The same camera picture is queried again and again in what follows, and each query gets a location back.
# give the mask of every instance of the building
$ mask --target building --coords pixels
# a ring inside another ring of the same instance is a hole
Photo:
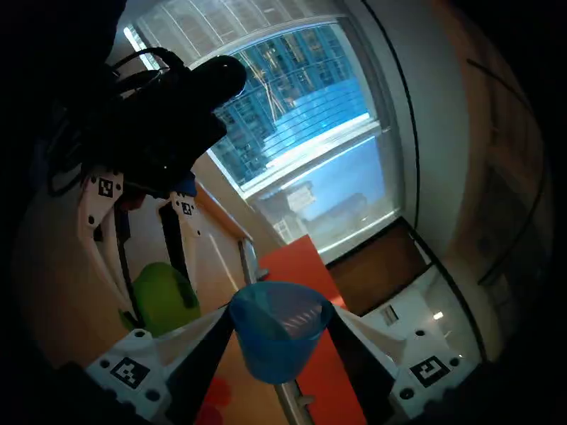
[[[288,150],[367,112],[332,25],[278,35],[234,56],[249,79],[217,110],[228,135],[212,150],[240,185]]]

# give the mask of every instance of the orange table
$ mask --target orange table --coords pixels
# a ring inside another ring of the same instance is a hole
[[[333,304],[344,308],[335,282],[309,236],[261,258],[259,264],[269,270],[266,280],[308,286],[323,294]],[[315,396],[315,401],[308,405],[308,409],[317,425],[366,424],[366,418],[329,331],[325,330],[321,336],[310,360],[297,377],[297,382],[304,395]]]

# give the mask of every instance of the blue plastic cup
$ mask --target blue plastic cup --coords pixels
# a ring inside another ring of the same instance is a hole
[[[294,380],[307,363],[332,314],[318,292],[285,282],[258,282],[229,305],[248,371],[269,384]]]

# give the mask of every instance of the red object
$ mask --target red object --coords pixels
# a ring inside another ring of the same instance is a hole
[[[230,386],[227,384],[226,380],[213,378],[203,402],[213,406],[225,407],[229,405],[231,399]]]
[[[223,415],[214,406],[203,403],[195,419],[195,425],[223,425]]]
[[[266,281],[308,286],[344,308],[339,290],[309,236],[266,255],[259,263],[262,268],[269,270]],[[315,396],[315,401],[308,405],[308,409],[317,425],[366,424],[329,331],[321,336],[297,382],[304,395]]]

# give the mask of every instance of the window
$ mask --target window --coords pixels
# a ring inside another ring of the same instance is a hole
[[[228,143],[212,151],[243,190],[275,159],[369,113],[337,32],[336,24],[300,29],[234,53],[251,78],[240,96],[219,109]],[[239,137],[252,148],[243,151]]]
[[[309,234],[335,252],[396,213],[395,121],[377,116],[386,102],[366,79],[371,60],[332,2],[173,0],[129,28],[191,67],[215,55],[245,66],[243,92],[215,112],[228,134],[209,155],[285,242]]]

